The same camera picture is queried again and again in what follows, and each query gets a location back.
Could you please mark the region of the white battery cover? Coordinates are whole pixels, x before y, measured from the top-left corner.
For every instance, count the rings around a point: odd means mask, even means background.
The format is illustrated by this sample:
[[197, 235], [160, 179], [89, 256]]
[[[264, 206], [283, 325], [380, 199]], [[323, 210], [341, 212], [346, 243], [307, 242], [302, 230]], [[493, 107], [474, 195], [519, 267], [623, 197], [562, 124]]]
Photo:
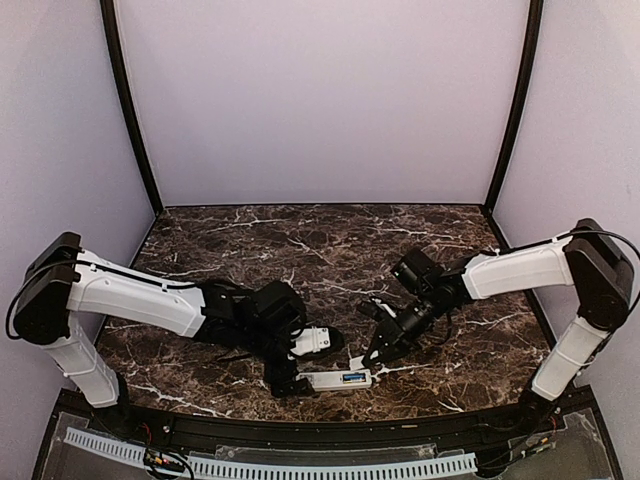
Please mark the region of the white battery cover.
[[349, 368], [351, 370], [364, 369], [364, 365], [362, 363], [362, 360], [363, 360], [362, 356], [351, 358], [350, 361], [349, 361]]

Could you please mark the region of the blue battery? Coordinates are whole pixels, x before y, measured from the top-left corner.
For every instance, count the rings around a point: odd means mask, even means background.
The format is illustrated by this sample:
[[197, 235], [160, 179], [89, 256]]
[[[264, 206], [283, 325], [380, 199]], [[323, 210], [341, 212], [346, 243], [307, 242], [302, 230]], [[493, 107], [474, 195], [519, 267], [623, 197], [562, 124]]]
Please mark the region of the blue battery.
[[342, 375], [342, 382], [345, 384], [351, 383], [366, 383], [367, 374], [365, 372], [349, 372]]

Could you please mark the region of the white remote control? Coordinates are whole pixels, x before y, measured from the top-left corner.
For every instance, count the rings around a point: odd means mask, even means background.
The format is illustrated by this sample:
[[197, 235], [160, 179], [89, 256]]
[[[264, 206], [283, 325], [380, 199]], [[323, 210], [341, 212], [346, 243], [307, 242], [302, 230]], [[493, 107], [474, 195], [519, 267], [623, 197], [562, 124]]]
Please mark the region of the white remote control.
[[[343, 383], [342, 375], [349, 372], [365, 372], [367, 374], [367, 382], [351, 384]], [[297, 376], [297, 379], [307, 380], [315, 392], [367, 389], [373, 384], [371, 373], [368, 369], [357, 371], [302, 372]]]

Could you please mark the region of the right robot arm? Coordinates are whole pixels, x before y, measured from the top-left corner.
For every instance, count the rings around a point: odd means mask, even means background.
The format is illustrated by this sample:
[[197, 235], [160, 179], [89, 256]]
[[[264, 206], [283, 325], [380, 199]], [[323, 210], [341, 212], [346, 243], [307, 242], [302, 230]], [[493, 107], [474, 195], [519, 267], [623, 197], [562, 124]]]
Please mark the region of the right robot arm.
[[478, 253], [450, 265], [413, 248], [392, 274], [414, 301], [400, 310], [379, 299], [359, 307], [377, 322], [362, 364], [370, 367], [406, 356], [437, 319], [466, 304], [515, 291], [572, 286], [579, 299], [576, 316], [530, 380], [526, 391], [531, 396], [510, 413], [511, 426], [530, 434], [547, 420], [548, 403], [562, 395], [639, 303], [634, 267], [616, 244], [620, 238], [585, 218], [554, 238]]

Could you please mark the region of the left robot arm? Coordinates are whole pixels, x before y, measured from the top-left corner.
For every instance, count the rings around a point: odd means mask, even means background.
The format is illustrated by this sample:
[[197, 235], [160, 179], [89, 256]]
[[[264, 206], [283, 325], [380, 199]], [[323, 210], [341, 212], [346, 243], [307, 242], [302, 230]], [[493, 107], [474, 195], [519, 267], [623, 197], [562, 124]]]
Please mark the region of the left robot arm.
[[304, 394], [297, 359], [331, 344], [325, 327], [310, 327], [298, 294], [272, 281], [252, 290], [230, 281], [177, 282], [124, 268], [80, 245], [65, 232], [26, 271], [7, 310], [11, 340], [40, 346], [120, 436], [141, 427], [122, 377], [108, 367], [73, 319], [78, 312], [114, 316], [159, 327], [200, 343], [241, 349], [264, 363], [264, 381], [276, 397]]

